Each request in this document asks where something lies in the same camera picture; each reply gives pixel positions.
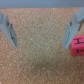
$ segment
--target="red object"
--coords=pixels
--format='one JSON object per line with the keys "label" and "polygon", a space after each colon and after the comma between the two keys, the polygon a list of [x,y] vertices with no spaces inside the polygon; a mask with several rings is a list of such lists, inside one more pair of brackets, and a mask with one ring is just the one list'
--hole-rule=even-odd
{"label": "red object", "polygon": [[69,45],[69,50],[72,56],[84,54],[84,35],[74,36]]}

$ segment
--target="red block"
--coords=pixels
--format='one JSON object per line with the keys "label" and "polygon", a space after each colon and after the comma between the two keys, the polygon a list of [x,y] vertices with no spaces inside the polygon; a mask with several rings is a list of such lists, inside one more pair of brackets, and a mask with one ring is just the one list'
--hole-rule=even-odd
{"label": "red block", "polygon": [[84,35],[74,36],[69,45],[69,50],[72,56],[84,54]]}

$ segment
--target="pink object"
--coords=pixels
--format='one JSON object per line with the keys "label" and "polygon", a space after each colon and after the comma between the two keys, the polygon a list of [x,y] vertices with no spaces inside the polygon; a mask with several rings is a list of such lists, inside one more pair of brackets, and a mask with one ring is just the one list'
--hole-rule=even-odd
{"label": "pink object", "polygon": [[69,50],[72,56],[84,54],[84,35],[74,36],[69,45]]}

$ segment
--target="brown carpet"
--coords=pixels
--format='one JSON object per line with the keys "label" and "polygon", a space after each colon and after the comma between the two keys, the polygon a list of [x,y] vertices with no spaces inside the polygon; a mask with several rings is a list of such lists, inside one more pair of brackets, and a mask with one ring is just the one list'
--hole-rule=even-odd
{"label": "brown carpet", "polygon": [[[84,55],[63,49],[65,26],[79,8],[0,9],[18,38],[0,31],[0,84],[84,84]],[[76,35],[84,34],[84,28]]]}

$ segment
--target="brown surface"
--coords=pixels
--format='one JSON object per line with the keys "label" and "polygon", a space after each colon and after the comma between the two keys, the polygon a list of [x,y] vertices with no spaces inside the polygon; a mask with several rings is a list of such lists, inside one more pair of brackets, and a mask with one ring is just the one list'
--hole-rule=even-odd
{"label": "brown surface", "polygon": [[0,9],[18,37],[14,48],[0,31],[0,84],[84,84],[84,55],[72,57],[62,45],[66,23],[78,9]]}

